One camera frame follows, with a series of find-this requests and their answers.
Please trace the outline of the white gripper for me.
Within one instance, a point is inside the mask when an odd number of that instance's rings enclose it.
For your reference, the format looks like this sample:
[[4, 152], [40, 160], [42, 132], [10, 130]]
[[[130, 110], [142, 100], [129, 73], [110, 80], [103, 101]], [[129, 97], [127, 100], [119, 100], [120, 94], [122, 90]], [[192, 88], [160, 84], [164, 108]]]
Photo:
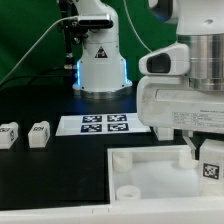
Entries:
[[146, 126], [182, 131], [182, 138], [199, 159], [194, 132], [224, 133], [224, 93], [195, 91], [184, 77], [145, 76], [137, 86], [137, 114]]

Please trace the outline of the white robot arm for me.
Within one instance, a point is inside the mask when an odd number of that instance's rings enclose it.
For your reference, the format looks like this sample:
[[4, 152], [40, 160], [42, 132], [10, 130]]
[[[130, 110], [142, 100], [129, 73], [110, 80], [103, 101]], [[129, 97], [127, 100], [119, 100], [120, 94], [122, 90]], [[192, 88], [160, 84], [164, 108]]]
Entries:
[[[116, 13], [100, 0], [74, 2], [87, 30], [75, 91], [99, 98], [131, 85], [119, 53]], [[176, 42], [139, 60], [139, 120], [160, 140], [176, 130], [224, 134], [224, 0], [148, 0], [152, 13], [177, 25]]]

